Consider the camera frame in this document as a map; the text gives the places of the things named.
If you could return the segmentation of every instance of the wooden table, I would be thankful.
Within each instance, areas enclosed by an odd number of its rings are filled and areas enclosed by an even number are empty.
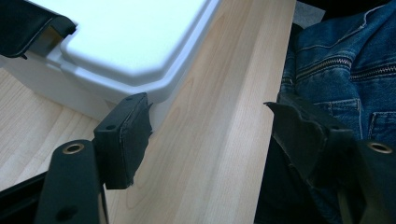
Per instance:
[[[253,223],[294,0],[223,0],[184,86],[111,223]],[[0,190],[47,170],[57,146],[97,120],[0,69]]]

